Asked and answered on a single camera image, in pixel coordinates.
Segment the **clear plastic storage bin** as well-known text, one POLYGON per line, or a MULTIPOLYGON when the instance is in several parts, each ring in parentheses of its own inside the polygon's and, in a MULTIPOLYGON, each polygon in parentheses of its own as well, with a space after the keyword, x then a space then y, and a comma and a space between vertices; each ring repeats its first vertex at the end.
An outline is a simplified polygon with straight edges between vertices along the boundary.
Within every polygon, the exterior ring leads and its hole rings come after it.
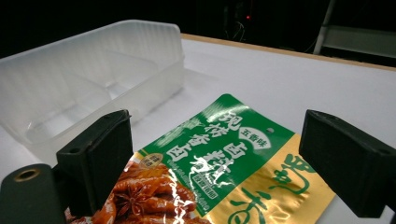
POLYGON ((138 121, 183 86, 179 28, 116 22, 0 60, 0 127, 43 162, 103 115, 138 121))

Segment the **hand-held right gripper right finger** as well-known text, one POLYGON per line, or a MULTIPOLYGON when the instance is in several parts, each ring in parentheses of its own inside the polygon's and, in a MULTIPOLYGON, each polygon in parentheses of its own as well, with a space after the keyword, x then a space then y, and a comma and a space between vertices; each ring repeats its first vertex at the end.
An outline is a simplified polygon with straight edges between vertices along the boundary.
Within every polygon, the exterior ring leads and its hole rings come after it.
POLYGON ((336 116, 308 110, 299 153, 357 217, 396 217, 396 149, 336 116))

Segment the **green and gold snack packet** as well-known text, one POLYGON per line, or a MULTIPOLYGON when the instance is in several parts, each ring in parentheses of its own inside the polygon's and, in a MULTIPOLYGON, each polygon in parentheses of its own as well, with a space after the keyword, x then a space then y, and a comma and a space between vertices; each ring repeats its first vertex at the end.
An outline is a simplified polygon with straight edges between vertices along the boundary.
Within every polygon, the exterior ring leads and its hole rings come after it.
POLYGON ((300 135, 230 94, 138 150, 104 206, 68 224, 316 224, 334 197, 300 135))

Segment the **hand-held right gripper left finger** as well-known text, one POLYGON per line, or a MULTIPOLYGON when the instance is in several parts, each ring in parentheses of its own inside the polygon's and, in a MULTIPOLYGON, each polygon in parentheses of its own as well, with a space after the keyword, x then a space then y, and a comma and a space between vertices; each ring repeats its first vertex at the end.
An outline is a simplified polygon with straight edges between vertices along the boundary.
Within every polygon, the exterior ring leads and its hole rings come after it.
POLYGON ((76 217, 100 210, 133 154, 130 114, 106 114, 56 153, 61 202, 76 217))

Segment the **metal stand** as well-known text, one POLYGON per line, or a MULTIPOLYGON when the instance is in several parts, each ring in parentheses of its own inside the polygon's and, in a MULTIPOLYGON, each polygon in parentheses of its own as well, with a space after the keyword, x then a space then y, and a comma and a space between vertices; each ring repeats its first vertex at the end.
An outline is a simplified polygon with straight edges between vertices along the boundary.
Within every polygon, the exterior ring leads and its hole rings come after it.
POLYGON ((315 55, 323 48, 330 48, 396 59, 396 33, 332 25, 330 20, 336 2, 329 2, 313 50, 315 55))

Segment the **dark equipment with red light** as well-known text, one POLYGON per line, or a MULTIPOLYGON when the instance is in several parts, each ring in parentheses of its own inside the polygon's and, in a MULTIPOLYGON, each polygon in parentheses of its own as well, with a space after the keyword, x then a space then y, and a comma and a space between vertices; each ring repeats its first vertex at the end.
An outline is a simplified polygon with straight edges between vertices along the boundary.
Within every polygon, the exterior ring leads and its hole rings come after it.
POLYGON ((227 40, 243 42, 253 21, 257 0, 225 0, 223 7, 223 33, 227 40))

